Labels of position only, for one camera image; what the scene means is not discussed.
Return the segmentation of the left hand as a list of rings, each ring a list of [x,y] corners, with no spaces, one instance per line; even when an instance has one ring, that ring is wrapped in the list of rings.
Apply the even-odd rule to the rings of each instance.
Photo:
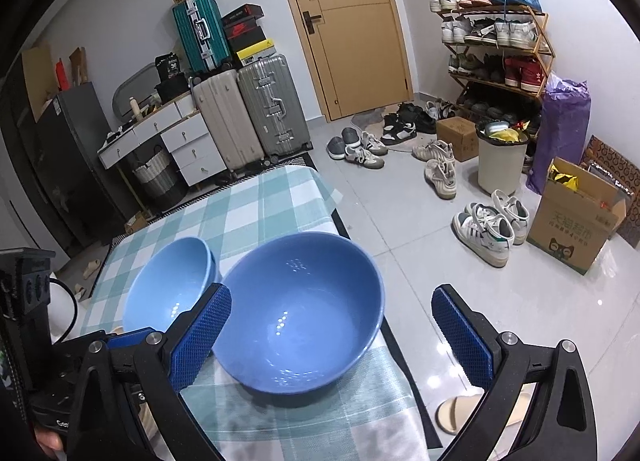
[[[62,438],[50,429],[35,428],[35,437],[41,450],[51,460],[65,460]]]

